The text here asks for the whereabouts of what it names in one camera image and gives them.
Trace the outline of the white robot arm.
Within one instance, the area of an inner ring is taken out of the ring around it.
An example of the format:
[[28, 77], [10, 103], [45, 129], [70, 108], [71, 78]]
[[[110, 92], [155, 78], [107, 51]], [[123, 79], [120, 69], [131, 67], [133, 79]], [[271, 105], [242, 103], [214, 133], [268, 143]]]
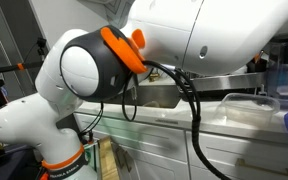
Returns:
[[0, 142], [36, 148], [41, 180], [96, 180], [78, 134], [58, 121], [85, 101], [116, 96], [151, 67], [169, 76], [232, 73], [280, 33], [288, 33], [288, 0], [135, 0], [124, 27], [71, 29], [58, 39], [36, 93], [0, 109]]

